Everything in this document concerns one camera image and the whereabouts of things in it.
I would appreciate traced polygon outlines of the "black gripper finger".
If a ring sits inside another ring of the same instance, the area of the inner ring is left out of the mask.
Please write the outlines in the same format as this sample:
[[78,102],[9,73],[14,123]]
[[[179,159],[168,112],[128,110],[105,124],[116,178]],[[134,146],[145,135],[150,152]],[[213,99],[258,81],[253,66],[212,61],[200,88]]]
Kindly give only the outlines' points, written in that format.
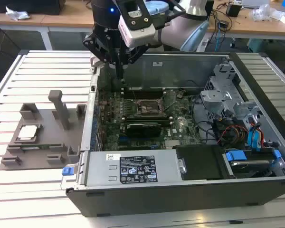
[[91,33],[83,40],[83,45],[99,60],[114,68],[116,77],[120,78],[120,60],[111,34],[98,38],[95,33]]
[[140,58],[147,50],[149,45],[141,45],[134,47],[132,50],[128,48],[124,43],[120,45],[120,78],[124,76],[124,69],[129,64],[133,64],[138,58]]

